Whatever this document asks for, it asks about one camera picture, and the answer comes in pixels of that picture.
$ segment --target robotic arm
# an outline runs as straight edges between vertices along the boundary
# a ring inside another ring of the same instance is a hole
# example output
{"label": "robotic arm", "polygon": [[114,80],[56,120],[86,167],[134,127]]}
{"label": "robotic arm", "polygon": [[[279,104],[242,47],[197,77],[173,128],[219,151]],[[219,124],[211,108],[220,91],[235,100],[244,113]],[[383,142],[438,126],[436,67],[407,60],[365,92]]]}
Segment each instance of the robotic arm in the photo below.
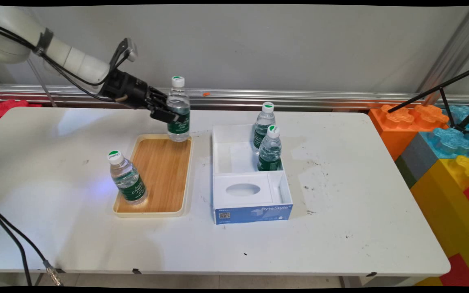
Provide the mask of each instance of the robotic arm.
{"label": "robotic arm", "polygon": [[165,123],[185,119],[167,107],[167,95],[117,69],[125,59],[132,62],[136,59],[136,45],[129,38],[119,43],[110,63],[104,63],[60,41],[52,31],[39,25],[23,11],[0,6],[0,62],[25,61],[31,50],[44,58],[44,65],[49,71],[58,72],[94,98],[102,100],[88,91],[129,108],[147,108],[151,118]]}

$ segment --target water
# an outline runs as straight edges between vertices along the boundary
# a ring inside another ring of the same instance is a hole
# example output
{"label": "water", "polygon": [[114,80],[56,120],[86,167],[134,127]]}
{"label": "water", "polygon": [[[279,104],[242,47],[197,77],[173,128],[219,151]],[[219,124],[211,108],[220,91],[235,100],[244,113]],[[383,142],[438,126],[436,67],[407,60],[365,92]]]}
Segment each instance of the water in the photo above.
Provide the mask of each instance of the water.
{"label": "water", "polygon": [[258,171],[276,171],[281,165],[281,141],[279,137],[264,137],[259,149]]}
{"label": "water", "polygon": [[124,158],[119,165],[110,165],[113,182],[129,204],[141,204],[147,199],[148,191],[135,166]]}
{"label": "water", "polygon": [[274,113],[264,113],[260,112],[256,123],[254,124],[254,137],[253,137],[253,152],[258,154],[259,147],[262,139],[267,134],[267,128],[273,124],[276,124],[276,119],[274,118]]}
{"label": "water", "polygon": [[189,97],[184,88],[172,87],[166,103],[172,111],[186,116],[185,122],[168,123],[169,138],[176,142],[185,141],[189,137],[189,114],[191,107]]}

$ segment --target gray wall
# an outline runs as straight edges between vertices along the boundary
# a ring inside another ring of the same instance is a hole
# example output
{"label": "gray wall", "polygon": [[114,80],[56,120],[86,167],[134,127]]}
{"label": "gray wall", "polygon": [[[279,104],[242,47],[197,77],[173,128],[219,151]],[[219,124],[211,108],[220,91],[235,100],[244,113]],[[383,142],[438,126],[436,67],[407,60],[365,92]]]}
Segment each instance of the gray wall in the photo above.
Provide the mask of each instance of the gray wall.
{"label": "gray wall", "polygon": [[[131,5],[24,7],[67,44],[155,87],[415,92],[469,7]],[[50,85],[67,81],[32,61]],[[38,84],[26,63],[0,64],[0,83]],[[469,85],[456,90],[469,91]]]}

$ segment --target black clip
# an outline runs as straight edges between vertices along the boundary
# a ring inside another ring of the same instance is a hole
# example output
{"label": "black clip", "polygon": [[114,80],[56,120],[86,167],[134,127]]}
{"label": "black clip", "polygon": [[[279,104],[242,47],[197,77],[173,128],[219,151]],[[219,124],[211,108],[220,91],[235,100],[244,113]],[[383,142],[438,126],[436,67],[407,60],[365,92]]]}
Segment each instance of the black clip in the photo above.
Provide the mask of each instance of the black clip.
{"label": "black clip", "polygon": [[34,54],[37,56],[42,56],[44,52],[46,51],[46,49],[48,49],[48,46],[50,46],[50,43],[53,38],[54,38],[54,32],[46,28],[44,33],[41,33],[41,36],[39,37],[39,41],[37,41],[37,46],[35,46]]}

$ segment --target blue box label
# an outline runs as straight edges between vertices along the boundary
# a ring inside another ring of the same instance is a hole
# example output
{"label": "blue box label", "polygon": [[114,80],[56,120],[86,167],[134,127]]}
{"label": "blue box label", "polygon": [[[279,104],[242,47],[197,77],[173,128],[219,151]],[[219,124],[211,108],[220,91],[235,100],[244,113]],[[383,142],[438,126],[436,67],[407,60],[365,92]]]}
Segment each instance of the blue box label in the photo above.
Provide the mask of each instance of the blue box label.
{"label": "blue box label", "polygon": [[250,223],[289,219],[292,204],[277,206],[247,206],[243,208],[215,209],[216,224]]}

